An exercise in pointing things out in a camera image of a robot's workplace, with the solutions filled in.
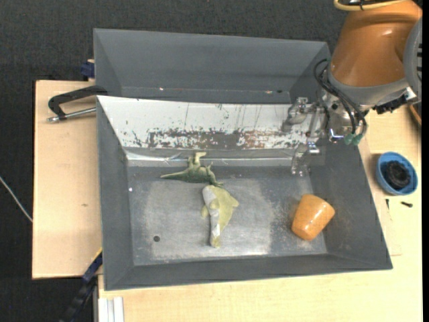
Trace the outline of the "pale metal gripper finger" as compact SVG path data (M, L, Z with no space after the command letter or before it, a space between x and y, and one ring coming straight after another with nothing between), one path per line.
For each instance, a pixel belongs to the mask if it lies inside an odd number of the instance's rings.
M320 149L316 142L301 143L297 146L292 158L291 174L307 176L310 173L310 161L312 156L317 156Z
M306 97L298 97L288 109L286 119L282 122L281 130L290 132L293 125L304 122L308 115L314 113L315 106L308 102Z

